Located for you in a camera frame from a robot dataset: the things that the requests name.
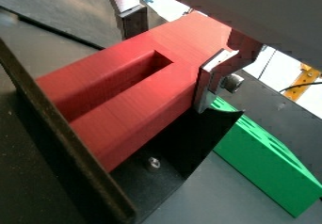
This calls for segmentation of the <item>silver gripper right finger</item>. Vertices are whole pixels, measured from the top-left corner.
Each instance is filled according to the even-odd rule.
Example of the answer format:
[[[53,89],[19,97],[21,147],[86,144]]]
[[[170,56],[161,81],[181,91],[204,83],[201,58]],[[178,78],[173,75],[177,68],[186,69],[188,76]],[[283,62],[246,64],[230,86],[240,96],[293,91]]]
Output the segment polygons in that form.
[[[222,89],[236,93],[245,79],[236,74],[253,63],[261,53],[264,43],[233,29],[228,47],[222,48],[200,68],[193,107],[204,113],[213,104]]]

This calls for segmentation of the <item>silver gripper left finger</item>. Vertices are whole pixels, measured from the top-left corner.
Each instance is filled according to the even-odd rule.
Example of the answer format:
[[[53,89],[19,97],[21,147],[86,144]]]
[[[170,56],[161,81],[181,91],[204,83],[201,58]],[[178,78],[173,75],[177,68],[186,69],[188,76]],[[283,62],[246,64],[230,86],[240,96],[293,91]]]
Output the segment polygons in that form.
[[[149,30],[148,7],[140,0],[110,0],[125,40]]]

